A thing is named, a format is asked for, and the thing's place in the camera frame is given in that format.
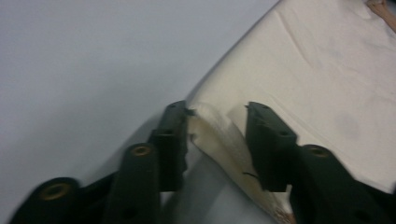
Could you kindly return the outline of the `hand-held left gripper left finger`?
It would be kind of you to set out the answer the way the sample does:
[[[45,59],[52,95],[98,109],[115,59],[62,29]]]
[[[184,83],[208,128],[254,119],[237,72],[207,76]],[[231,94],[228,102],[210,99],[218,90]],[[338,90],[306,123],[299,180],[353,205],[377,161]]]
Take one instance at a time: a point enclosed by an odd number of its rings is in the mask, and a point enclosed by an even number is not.
[[[157,128],[148,141],[159,154],[159,178],[161,191],[178,191],[183,186],[183,173],[187,170],[188,116],[185,101],[168,105]]]

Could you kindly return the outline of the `cream baby bodysuit brown trim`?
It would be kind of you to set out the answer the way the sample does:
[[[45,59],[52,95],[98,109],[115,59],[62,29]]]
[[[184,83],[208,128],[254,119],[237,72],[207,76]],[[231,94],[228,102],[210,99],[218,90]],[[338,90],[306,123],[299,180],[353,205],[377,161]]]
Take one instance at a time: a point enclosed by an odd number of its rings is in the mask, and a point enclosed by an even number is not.
[[[390,0],[280,0],[194,94],[192,142],[278,224],[288,197],[260,188],[244,139],[250,102],[359,180],[396,185],[396,13]]]

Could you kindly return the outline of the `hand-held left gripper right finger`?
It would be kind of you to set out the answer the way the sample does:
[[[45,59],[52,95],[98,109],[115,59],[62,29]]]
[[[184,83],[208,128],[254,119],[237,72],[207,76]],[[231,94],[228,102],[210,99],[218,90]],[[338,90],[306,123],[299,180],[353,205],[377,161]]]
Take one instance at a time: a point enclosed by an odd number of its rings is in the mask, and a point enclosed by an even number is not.
[[[289,184],[288,150],[297,135],[268,105],[247,105],[246,142],[262,189],[285,192]]]

